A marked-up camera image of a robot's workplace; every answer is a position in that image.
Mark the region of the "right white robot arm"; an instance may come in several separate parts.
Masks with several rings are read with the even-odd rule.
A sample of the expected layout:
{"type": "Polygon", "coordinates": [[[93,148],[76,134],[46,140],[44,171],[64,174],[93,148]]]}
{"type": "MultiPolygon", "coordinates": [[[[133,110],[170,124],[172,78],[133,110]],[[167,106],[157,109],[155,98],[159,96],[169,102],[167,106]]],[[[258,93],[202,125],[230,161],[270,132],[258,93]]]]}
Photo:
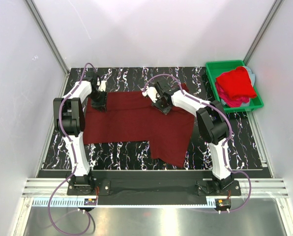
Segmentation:
{"type": "Polygon", "coordinates": [[[148,96],[152,105],[164,114],[175,106],[195,116],[200,136],[208,144],[212,160],[212,180],[206,184],[205,192],[223,195],[229,191],[234,178],[229,166],[227,138],[232,129],[222,104],[217,100],[208,102],[199,99],[181,85],[172,87],[165,81],[145,87],[143,96],[148,96]]]}

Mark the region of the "dark red t shirt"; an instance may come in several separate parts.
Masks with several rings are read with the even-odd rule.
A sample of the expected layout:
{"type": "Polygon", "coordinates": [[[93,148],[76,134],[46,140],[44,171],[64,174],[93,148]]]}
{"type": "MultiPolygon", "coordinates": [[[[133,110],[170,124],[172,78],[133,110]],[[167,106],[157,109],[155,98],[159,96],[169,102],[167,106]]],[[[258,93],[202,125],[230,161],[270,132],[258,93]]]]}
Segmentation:
{"type": "Polygon", "coordinates": [[[179,168],[184,165],[195,123],[192,114],[178,107],[163,114],[140,91],[108,93],[105,112],[88,102],[85,119],[85,145],[148,141],[152,159],[179,168]]]}

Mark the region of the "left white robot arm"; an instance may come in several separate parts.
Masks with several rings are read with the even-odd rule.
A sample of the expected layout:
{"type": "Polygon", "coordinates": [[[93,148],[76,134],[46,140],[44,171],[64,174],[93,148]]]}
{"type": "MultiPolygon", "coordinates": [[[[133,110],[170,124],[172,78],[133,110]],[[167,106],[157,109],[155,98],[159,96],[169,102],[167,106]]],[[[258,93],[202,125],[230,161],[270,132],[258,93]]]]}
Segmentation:
{"type": "Polygon", "coordinates": [[[67,178],[69,188],[89,195],[95,190],[95,182],[83,142],[86,119],[82,104],[87,99],[94,109],[106,111],[106,82],[94,71],[84,73],[68,94],[53,100],[53,114],[55,130],[63,136],[70,155],[72,174],[67,178]]]}

